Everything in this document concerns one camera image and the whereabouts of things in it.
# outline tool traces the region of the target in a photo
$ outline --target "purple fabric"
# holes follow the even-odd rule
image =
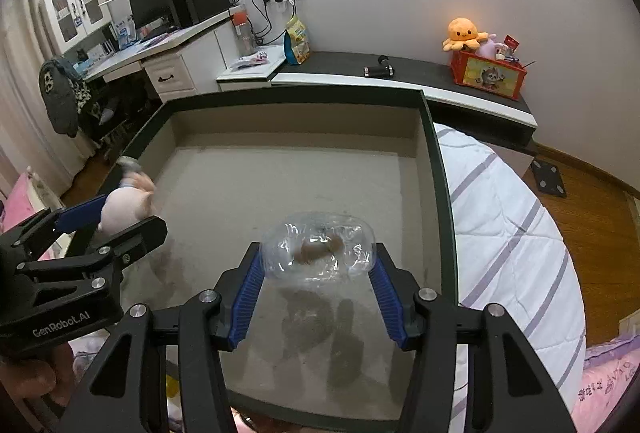
[[[638,349],[640,349],[640,336],[623,334],[603,345],[587,348],[584,369],[595,368],[613,359],[620,359],[623,355]]]

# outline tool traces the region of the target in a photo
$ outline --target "blue gripper pad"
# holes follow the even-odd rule
[[[414,305],[414,294],[420,287],[410,272],[396,268],[382,243],[376,244],[376,251],[369,279],[386,333],[400,349],[415,350],[424,332],[424,318],[416,313]]]
[[[262,254],[258,249],[233,304],[231,330],[228,338],[233,348],[237,347],[238,343],[246,337],[263,280]]]
[[[101,194],[87,202],[62,210],[56,220],[56,231],[68,234],[86,225],[100,222],[100,213],[105,200],[107,195]]]

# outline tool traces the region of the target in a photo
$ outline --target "storage box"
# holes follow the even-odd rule
[[[453,80],[462,86],[472,86],[509,98],[518,98],[527,71],[520,63],[481,58],[471,52],[453,52]]]
[[[124,305],[184,303],[288,214],[309,210],[365,220],[398,267],[458,301],[449,191],[419,90],[289,86],[180,98],[125,154],[156,183],[168,237],[125,271]],[[119,180],[114,170],[101,192]],[[334,431],[392,431],[413,356],[389,339],[361,276],[321,289],[266,279],[246,339],[221,361],[236,407]]]

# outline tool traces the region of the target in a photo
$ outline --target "cabinet glass door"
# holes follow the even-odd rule
[[[81,8],[84,9],[82,15],[86,16],[89,19],[89,23],[91,23],[91,25],[104,18],[102,9],[99,6],[100,0],[79,0],[79,2]]]
[[[78,11],[74,0],[51,0],[53,3],[53,12],[56,14],[56,22],[60,28],[60,33],[65,42],[71,41],[78,35],[75,19],[78,17]]]

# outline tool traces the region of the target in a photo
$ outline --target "white striped quilt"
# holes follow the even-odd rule
[[[460,303],[502,304],[528,337],[571,410],[584,362],[584,306],[554,220],[491,148],[436,124],[453,209]],[[466,347],[458,347],[449,431],[466,410]]]

